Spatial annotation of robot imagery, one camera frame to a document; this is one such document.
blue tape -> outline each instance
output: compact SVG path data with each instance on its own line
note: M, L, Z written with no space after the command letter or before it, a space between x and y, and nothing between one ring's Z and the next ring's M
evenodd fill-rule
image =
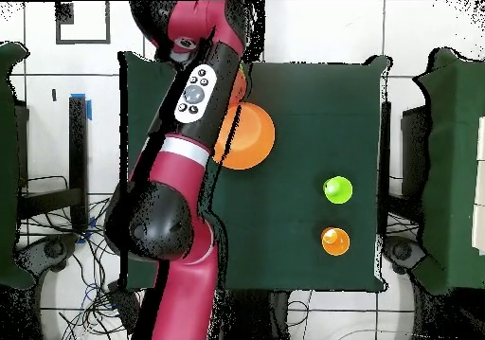
M91 99L86 101L86 115L88 120L93 119L93 114L91 112Z
M89 219L89 227L96 228L96 217L91 216L91 218ZM93 233L90 232L90 231L85 231L84 232L84 238L80 238L78 240L78 244L84 244L84 243L86 243L86 239L89 239L92 234Z
M71 98L86 98L86 94L71 94ZM86 101L86 115L88 120L93 119L93 112L91 107L91 99Z

orange cup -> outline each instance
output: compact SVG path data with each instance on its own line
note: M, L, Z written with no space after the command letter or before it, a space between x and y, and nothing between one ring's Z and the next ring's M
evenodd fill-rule
M337 227L327 227L323 230L321 240L323 249L336 257L345 254L350 247L349 235Z

white tile floor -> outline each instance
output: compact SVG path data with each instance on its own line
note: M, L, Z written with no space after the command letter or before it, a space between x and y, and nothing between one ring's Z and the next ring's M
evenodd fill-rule
M98 39L102 9L103 2L74 3L75 24L62 26L62 36ZM411 78L424 72L431 50L451 46L469 58L485 56L485 9L474 9L473 2L267 1L266 16L267 62L362 63L380 54L392 58L387 91L392 103L390 174L395 177L402 176L402 111L424 104ZM86 19L96 30L87 30ZM135 26L128 2L110 2L110 22L110 45L56 45L53 3L0 3L0 41L23 43L30 52L25 64L15 65L10 79L18 98L30 107L30 177L68 175L66 101L70 94L84 93L93 103L89 190L92 194L113 192L119 154L117 52L131 50L152 59L154 47ZM57 92L55 102L52 89ZM63 183L41 181L35 187L42 191L62 188ZM390 190L400 193L400 181L391 180ZM90 196L91 202L96 200L98 196ZM39 227L31 225L29 233L39 234ZM89 249L78 244L75 254L85 278L93 280ZM115 278L116 257L106 256L103 261L108 275ZM382 275L388 288L378 295L313 293L306 331L305 323L293 326L293 340L303 340L303 335L304 340L407 340L413 324L411 284L385 260ZM308 304L309 295L294 292L292 300ZM47 340L61 340L66 326L56 309L72 318L84 296L80 267L74 259L59 274L49 273L42 297ZM305 316L301 304L290 308L290 324Z

chair wheel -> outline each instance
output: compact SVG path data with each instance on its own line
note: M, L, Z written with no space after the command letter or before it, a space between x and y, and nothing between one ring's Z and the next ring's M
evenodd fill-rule
M407 270L405 268L403 268L403 266L399 266L395 263L392 263L392 270L398 275L407 274Z
M61 272L67 266L67 259L62 260L57 265L51 266L50 271L54 273Z

orange bowl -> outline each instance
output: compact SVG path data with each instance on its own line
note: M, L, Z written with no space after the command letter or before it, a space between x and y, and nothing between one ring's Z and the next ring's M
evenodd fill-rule
M246 77L243 73L243 68L240 67L238 74L236 74L236 79L234 80L234 85L232 85L231 98L229 99L229 106L239 103L246 93L247 83Z
M262 162L275 143L275 126L271 117L260 106L239 103L242 107L239 124L231 141L225 168L233 170L250 169ZM214 148L213 159L219 163L225 151L225 144L234 123L238 104L229 106Z

